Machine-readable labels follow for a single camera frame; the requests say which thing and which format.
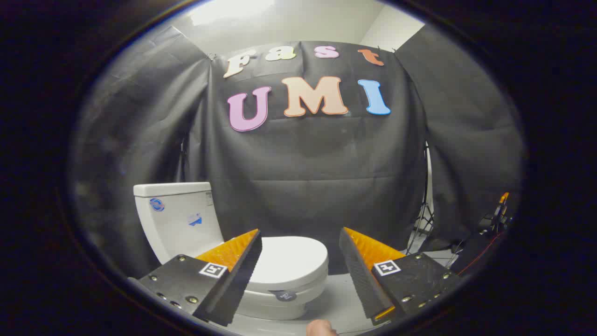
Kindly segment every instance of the black fabric curtain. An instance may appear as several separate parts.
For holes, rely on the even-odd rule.
[[[290,46],[291,59],[265,59]],[[333,46],[339,56],[314,49]],[[255,49],[236,75],[227,60]],[[359,50],[370,50],[383,66]],[[337,77],[341,115],[288,117],[285,78],[316,88]],[[367,111],[359,80],[376,81],[386,115]],[[239,132],[228,99],[270,87],[267,118]],[[516,192],[524,146],[515,110],[491,78],[456,45],[423,28],[397,52],[329,41],[283,41],[209,58],[169,28],[131,45],[90,91],[71,166],[72,192],[89,238],[127,276],[155,269],[133,185],[209,181],[224,239],[253,228],[306,236],[328,248],[330,274],[346,273],[338,247],[344,226],[405,249],[421,206],[423,147],[431,148],[432,234],[464,239],[503,191]]]

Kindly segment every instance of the letter cutout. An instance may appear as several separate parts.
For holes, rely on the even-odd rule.
[[[246,93],[239,93],[228,98],[230,104],[230,125],[239,132],[254,130],[261,126],[267,119],[267,93],[272,90],[269,86],[256,88],[253,95],[257,98],[257,113],[253,119],[245,119],[243,115],[243,102]]]
[[[245,51],[242,54],[232,56],[228,59],[228,71],[224,74],[224,78],[228,78],[232,75],[238,74],[242,71],[241,65],[247,65],[249,63],[250,56],[255,55],[257,52],[255,49]]]
[[[367,94],[367,99],[369,100],[369,107],[367,107],[367,112],[370,114],[390,114],[391,110],[387,108],[386,104],[383,102],[383,98],[381,96],[381,92],[379,91],[380,84],[377,81],[370,81],[370,80],[359,80],[357,81],[360,86],[365,89],[365,93]]]
[[[373,53],[369,49],[361,49],[361,50],[357,50],[357,51],[360,52],[360,53],[362,53],[363,56],[365,56],[365,59],[367,61],[369,61],[369,63],[373,63],[375,65],[383,66],[383,62],[376,59],[376,57],[379,57],[378,54]]]
[[[275,47],[269,50],[269,54],[265,56],[266,60],[289,60],[293,59],[296,54],[294,48],[283,45],[282,47]]]
[[[320,59],[335,59],[339,55],[340,54],[338,54],[336,48],[332,47],[331,45],[315,47],[315,56],[319,57]]]
[[[287,117],[304,115],[306,111],[300,106],[301,99],[313,114],[319,110],[322,99],[324,99],[324,107],[321,109],[323,113],[345,114],[348,108],[342,102],[340,82],[338,77],[321,77],[313,89],[302,77],[284,78],[282,83],[288,87],[288,108],[284,110],[284,115]]]

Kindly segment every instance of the blue letter i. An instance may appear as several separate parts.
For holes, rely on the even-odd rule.
[[[359,83],[359,85],[365,89],[367,99],[369,100],[369,107],[367,107],[367,111],[370,114],[390,114],[391,111],[383,102],[381,92],[379,92],[379,82],[359,80],[357,83]]]

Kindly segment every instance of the pink letter u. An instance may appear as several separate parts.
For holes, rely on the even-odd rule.
[[[245,119],[242,114],[246,93],[239,93],[228,98],[230,104],[230,125],[239,132],[254,130],[261,126],[267,118],[267,93],[272,90],[269,86],[256,88],[253,95],[257,98],[257,114],[252,119]]]

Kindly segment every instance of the red wire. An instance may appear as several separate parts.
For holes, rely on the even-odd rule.
[[[491,244],[493,244],[493,242],[499,237],[501,236],[501,233],[498,234],[497,236],[495,236],[491,242],[489,243],[489,245],[487,245],[487,247],[483,250],[483,252],[481,252],[481,254],[479,254],[473,261],[470,262],[470,264],[465,267],[462,271],[458,272],[458,275],[461,275],[462,272],[466,271],[467,268],[469,268],[472,264],[474,264],[483,254],[485,254],[485,252],[487,252],[487,249],[491,246]]]

